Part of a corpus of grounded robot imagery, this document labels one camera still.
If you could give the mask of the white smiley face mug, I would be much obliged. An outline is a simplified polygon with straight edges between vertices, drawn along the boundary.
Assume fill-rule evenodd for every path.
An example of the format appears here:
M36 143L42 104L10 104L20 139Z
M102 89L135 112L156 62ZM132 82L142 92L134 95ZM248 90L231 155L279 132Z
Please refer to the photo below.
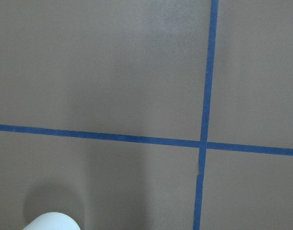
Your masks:
M23 230L81 230L81 228L66 214L49 212L35 218Z

